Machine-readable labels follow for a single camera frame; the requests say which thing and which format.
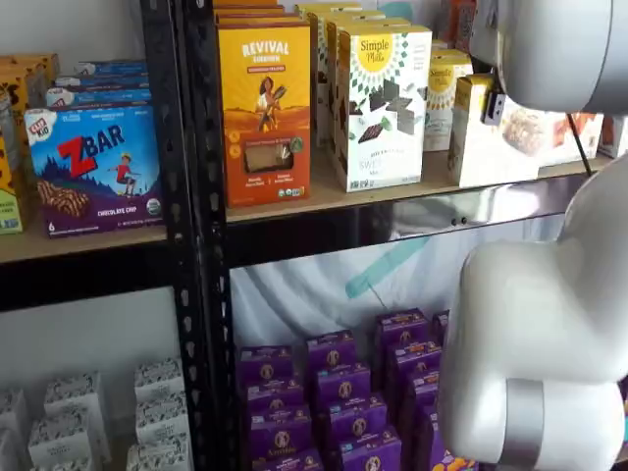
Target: cardboard box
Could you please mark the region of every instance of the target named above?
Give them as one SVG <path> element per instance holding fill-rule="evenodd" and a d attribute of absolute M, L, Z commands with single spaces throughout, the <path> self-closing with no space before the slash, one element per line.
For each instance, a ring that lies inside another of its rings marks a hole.
<path fill-rule="evenodd" d="M 468 54 L 455 49 L 432 52 L 424 151 L 449 150 L 457 82 L 471 74 L 473 66 Z"/>
<path fill-rule="evenodd" d="M 29 110 L 26 128 L 51 237 L 162 222 L 161 170 L 148 102 Z"/>
<path fill-rule="evenodd" d="M 225 25 L 218 37 L 229 205 L 307 197 L 307 24 Z"/>
<path fill-rule="evenodd" d="M 184 393 L 181 360 L 168 358 L 159 363 L 139 365 L 135 369 L 134 387 L 137 402 L 159 399 L 172 393 Z"/>
<path fill-rule="evenodd" d="M 11 432 L 18 459 L 22 467 L 28 468 L 31 462 L 26 446 L 30 434 L 30 419 L 24 391 L 18 389 L 0 391 L 0 429 Z"/>
<path fill-rule="evenodd" d="M 346 191 L 420 181 L 431 42 L 422 26 L 340 32 L 334 164 Z"/>
<path fill-rule="evenodd" d="M 256 383 L 276 378 L 291 378 L 292 348 L 288 345 L 248 346 L 239 355 L 240 381 Z"/>
<path fill-rule="evenodd" d="M 111 461 L 104 392 L 99 373 L 57 379 L 49 383 L 43 407 L 47 415 L 57 415 L 77 409 L 87 410 L 89 423 L 95 434 L 97 450 L 105 462 Z"/>
<path fill-rule="evenodd" d="M 116 61 L 89 61 L 75 65 L 75 74 L 80 76 L 115 76 L 124 74 L 144 74 L 148 72 L 145 61 L 135 59 Z"/>
<path fill-rule="evenodd" d="M 150 100 L 148 83 L 137 85 L 55 86 L 46 91 L 46 106 L 84 105 Z"/>
<path fill-rule="evenodd" d="M 98 445 L 89 423 L 86 409 L 46 417 L 35 421 L 30 433 L 28 451 L 34 466 L 51 467 L 55 464 L 90 459 L 100 470 Z"/>
<path fill-rule="evenodd" d="M 312 418 L 307 406 L 253 414 L 249 426 L 249 454 L 253 465 L 284 458 L 312 446 Z"/>
<path fill-rule="evenodd" d="M 400 471 L 401 440 L 394 427 L 340 444 L 341 471 Z"/>
<path fill-rule="evenodd" d="M 490 75 L 458 79 L 448 167 L 460 186 L 535 179 L 548 165 L 579 161 L 580 153 L 564 113 L 523 108 L 505 99 L 499 126 L 482 123 Z M 573 115 L 586 155 L 596 157 L 602 115 Z"/>

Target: snack box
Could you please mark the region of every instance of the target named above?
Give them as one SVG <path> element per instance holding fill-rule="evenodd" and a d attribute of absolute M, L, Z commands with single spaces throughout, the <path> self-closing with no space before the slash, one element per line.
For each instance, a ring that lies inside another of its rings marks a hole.
<path fill-rule="evenodd" d="M 135 432 L 141 445 L 180 434 L 189 437 L 185 393 L 140 402 L 135 411 Z"/>
<path fill-rule="evenodd" d="M 0 235 L 20 233 L 30 216 L 30 195 L 11 97 L 0 88 Z"/>
<path fill-rule="evenodd" d="M 303 403 L 303 385 L 295 376 L 264 380 L 246 388 L 246 408 L 249 412 L 279 409 Z"/>
<path fill-rule="evenodd" d="M 498 126 L 482 123 L 491 75 L 458 79 L 448 168 L 460 186 L 535 179 L 548 165 L 579 161 L 564 113 L 532 110 L 506 97 Z M 587 158 L 596 157 L 603 115 L 572 115 Z"/>
<path fill-rule="evenodd" d="M 455 49 L 432 51 L 424 151 L 449 150 L 457 82 L 460 77 L 471 74 L 473 66 L 468 54 Z"/>
<path fill-rule="evenodd" d="M 229 205 L 307 197 L 309 27 L 218 25 L 218 37 Z"/>
<path fill-rule="evenodd" d="M 248 433 L 253 466 L 312 446 L 312 418 L 305 405 L 267 409 L 251 415 Z"/>
<path fill-rule="evenodd" d="M 364 363 L 338 365 L 319 370 L 316 376 L 316 404 L 326 410 L 335 402 L 371 392 L 371 370 Z"/>
<path fill-rule="evenodd" d="M 148 102 L 29 110 L 26 128 L 50 237 L 162 222 Z"/>
<path fill-rule="evenodd" d="M 420 181 L 431 43 L 423 26 L 340 32 L 334 164 L 346 191 Z"/>
<path fill-rule="evenodd" d="M 340 444 L 340 471 L 400 471 L 401 440 L 394 427 Z"/>
<path fill-rule="evenodd" d="M 148 83 L 137 85 L 55 86 L 46 92 L 46 106 L 59 107 L 86 103 L 117 103 L 150 100 Z"/>
<path fill-rule="evenodd" d="M 111 461 L 111 447 L 107 433 L 104 392 L 99 373 L 88 373 L 52 381 L 46 388 L 43 408 L 46 415 L 56 415 L 83 408 L 89 415 L 97 451 L 105 462 Z"/>
<path fill-rule="evenodd" d="M 419 309 L 382 314 L 375 320 L 375 357 L 373 385 L 383 387 L 386 377 L 386 354 L 391 345 L 414 340 L 430 339 L 430 324 Z"/>
<path fill-rule="evenodd" d="M 255 383 L 294 375 L 292 348 L 288 345 L 248 346 L 239 354 L 240 381 Z"/>
<path fill-rule="evenodd" d="M 431 340 L 400 343 L 389 347 L 385 398 L 393 423 L 396 423 L 408 374 L 413 371 L 438 369 L 441 364 L 441 352 L 442 348 Z"/>
<path fill-rule="evenodd" d="M 172 393 L 184 393 L 183 372 L 179 358 L 158 363 L 145 363 L 135 369 L 135 399 L 137 402 L 159 399 Z"/>
<path fill-rule="evenodd" d="M 18 459 L 24 468 L 28 468 L 30 456 L 26 453 L 26 446 L 30 434 L 30 419 L 23 390 L 0 391 L 0 429 L 6 429 L 11 433 Z"/>
<path fill-rule="evenodd" d="M 115 76 L 124 74 L 144 74 L 148 72 L 145 61 L 116 60 L 79 62 L 75 65 L 75 74 L 80 76 Z"/>
<path fill-rule="evenodd" d="M 316 448 L 253 466 L 253 471 L 323 471 L 324 469 L 323 461 Z"/>
<path fill-rule="evenodd" d="M 148 83 L 148 74 L 121 76 L 61 76 L 55 79 L 55 86 L 99 86 L 137 85 Z"/>
<path fill-rule="evenodd" d="M 101 468 L 98 445 L 89 423 L 86 409 L 35 421 L 30 432 L 28 452 L 34 466 L 50 467 L 77 459 L 90 459 L 97 470 Z"/>

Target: blue z bar box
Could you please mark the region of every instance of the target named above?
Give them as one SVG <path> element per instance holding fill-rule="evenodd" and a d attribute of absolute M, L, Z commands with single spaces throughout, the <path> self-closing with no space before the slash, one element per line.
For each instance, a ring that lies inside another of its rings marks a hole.
<path fill-rule="evenodd" d="M 51 237 L 162 222 L 148 102 L 29 110 L 25 124 Z"/>

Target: small white box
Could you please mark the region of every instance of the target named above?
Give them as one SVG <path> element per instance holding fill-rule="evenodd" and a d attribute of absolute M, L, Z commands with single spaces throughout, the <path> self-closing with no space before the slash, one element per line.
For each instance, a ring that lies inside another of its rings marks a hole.
<path fill-rule="evenodd" d="M 111 448 L 105 423 L 104 395 L 99 373 L 88 373 L 72 378 L 58 379 L 48 385 L 44 409 L 48 415 L 69 412 L 84 407 L 95 434 L 97 449 L 102 458 L 111 461 Z"/>
<path fill-rule="evenodd" d="M 26 452 L 30 420 L 24 391 L 17 389 L 0 391 L 0 428 L 11 431 L 18 459 L 24 468 L 30 467 L 30 457 Z"/>
<path fill-rule="evenodd" d="M 168 358 L 160 363 L 140 365 L 135 370 L 137 402 L 159 399 L 185 391 L 181 360 Z"/>
<path fill-rule="evenodd" d="M 185 394 L 175 392 L 164 398 L 137 405 L 135 431 L 140 444 L 159 442 L 178 434 L 189 437 Z"/>
<path fill-rule="evenodd" d="M 88 458 L 96 470 L 100 470 L 100 460 L 94 459 L 96 450 L 86 409 L 75 409 L 35 421 L 28 442 L 32 463 L 43 467 Z"/>

